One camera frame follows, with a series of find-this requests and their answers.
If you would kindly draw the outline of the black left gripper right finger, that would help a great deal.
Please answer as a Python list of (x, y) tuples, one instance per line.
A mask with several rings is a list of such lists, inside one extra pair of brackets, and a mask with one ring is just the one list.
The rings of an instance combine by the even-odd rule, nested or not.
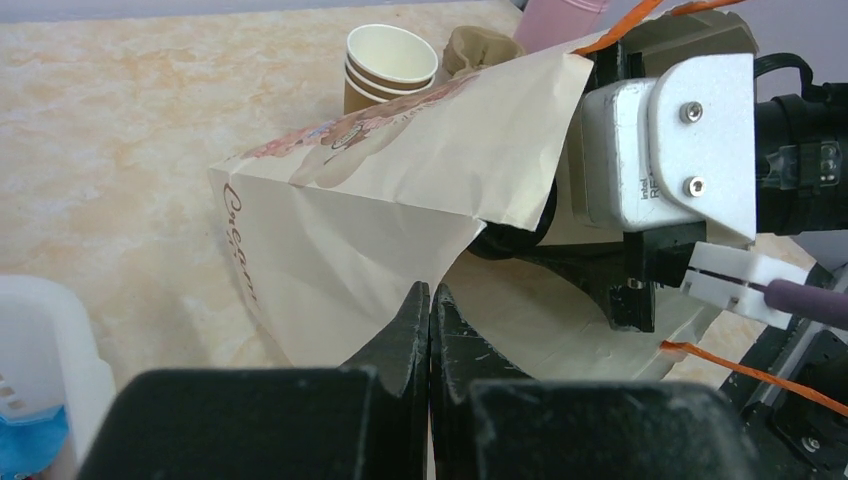
[(694, 383), (541, 381), (506, 359), (440, 285), (430, 313), (439, 479), (755, 479), (737, 413)]

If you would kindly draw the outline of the paper takeout bag orange handles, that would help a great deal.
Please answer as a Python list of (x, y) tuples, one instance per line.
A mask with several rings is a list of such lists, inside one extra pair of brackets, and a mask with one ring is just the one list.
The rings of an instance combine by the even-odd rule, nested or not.
[(545, 380), (662, 376), (665, 341), (719, 317), (655, 291), (652, 331), (611, 327), (550, 269), (467, 251), (487, 223), (534, 230), (594, 63), (657, 14), (301, 128), (213, 165), (214, 204), (244, 302), (297, 367), (336, 367), (396, 315), (411, 286), (446, 285), (466, 321)]

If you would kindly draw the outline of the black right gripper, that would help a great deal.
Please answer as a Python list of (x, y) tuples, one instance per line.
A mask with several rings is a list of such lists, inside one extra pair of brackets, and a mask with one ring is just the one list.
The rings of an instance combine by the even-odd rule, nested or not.
[[(747, 23), (737, 14), (717, 10), (666, 13), (592, 54), (594, 66), (575, 114), (587, 93), (612, 83), (657, 78), (692, 57), (732, 53), (754, 57), (756, 50)], [(625, 279), (622, 232), (587, 226), (574, 216), (567, 143), (568, 136), (555, 179), (558, 193), (553, 223), (537, 246), (514, 258), (544, 266), (571, 282), (599, 306), (611, 327), (650, 332), (659, 286)]]

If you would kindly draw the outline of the stack of paper cups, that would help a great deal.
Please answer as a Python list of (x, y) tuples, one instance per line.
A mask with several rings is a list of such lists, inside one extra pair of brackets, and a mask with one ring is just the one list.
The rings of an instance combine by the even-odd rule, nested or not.
[(386, 24), (358, 26), (346, 39), (343, 112), (423, 91), (438, 67), (436, 51), (417, 34)]

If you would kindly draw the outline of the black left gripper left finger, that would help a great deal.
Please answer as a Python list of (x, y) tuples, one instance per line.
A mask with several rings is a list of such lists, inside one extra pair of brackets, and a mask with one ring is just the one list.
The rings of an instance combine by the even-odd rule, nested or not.
[(162, 369), (115, 398), (82, 479), (423, 479), (430, 295), (330, 368)]

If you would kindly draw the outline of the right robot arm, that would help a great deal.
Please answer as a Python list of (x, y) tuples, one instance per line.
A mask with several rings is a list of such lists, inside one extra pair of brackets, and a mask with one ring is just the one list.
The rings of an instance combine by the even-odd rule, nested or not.
[(816, 84), (793, 53), (722, 45), (748, 28), (721, 12), (687, 5), (655, 24), (590, 52), (571, 197), (554, 182), (538, 230), (513, 234), (507, 256), (576, 285), (619, 329), (653, 330), (659, 287), (773, 329), (842, 327), (843, 296), (748, 247), (846, 228), (846, 85)]

